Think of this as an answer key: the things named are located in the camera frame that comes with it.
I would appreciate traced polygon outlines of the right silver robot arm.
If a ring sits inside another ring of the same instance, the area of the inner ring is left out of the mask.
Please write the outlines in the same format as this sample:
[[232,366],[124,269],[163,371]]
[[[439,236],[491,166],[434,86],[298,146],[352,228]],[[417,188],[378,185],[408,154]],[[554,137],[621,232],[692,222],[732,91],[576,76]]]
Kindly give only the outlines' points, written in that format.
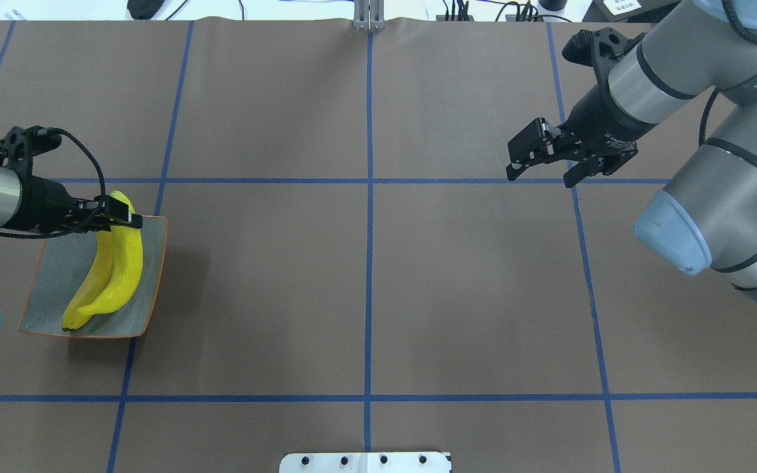
[[[568,188],[616,173],[640,138],[711,89],[696,152],[633,232],[683,273],[712,269],[757,303],[757,1],[682,1],[633,39],[580,30],[562,57],[591,67],[597,83],[561,125],[537,118],[508,142],[507,179],[560,160],[572,164]],[[734,108],[709,133],[720,95]]]

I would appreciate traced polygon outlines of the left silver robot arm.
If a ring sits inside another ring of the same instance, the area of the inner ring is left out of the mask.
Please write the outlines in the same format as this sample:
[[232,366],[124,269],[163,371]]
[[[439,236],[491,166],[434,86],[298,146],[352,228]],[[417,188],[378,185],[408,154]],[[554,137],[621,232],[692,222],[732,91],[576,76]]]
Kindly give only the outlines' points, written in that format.
[[[66,194],[45,181],[31,191],[0,167],[0,228],[27,212],[34,196]],[[164,263],[166,220],[124,212],[96,230],[46,237],[19,323],[21,332],[71,339],[134,338],[145,333]]]

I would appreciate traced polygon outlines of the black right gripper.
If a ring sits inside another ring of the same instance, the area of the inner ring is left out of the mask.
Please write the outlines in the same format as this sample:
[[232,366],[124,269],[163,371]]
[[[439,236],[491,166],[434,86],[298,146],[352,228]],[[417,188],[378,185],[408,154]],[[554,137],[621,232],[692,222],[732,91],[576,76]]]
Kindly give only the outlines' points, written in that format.
[[606,85],[595,85],[559,127],[535,118],[507,143],[507,179],[516,181],[531,167],[559,161],[558,149],[575,161],[564,174],[566,189],[598,173],[612,175],[639,150],[637,140],[654,129],[634,119],[613,100]]

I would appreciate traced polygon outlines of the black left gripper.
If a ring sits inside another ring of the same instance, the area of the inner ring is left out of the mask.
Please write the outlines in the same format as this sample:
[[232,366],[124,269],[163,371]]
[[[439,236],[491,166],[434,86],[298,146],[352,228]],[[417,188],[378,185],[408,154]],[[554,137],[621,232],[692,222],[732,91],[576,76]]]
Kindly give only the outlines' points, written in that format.
[[[75,229],[92,213],[96,200],[84,200],[69,195],[65,186],[37,176],[19,179],[22,197],[19,204],[19,230],[27,233],[50,234]],[[104,194],[94,217],[98,231],[113,227],[141,230],[143,217],[124,194]]]

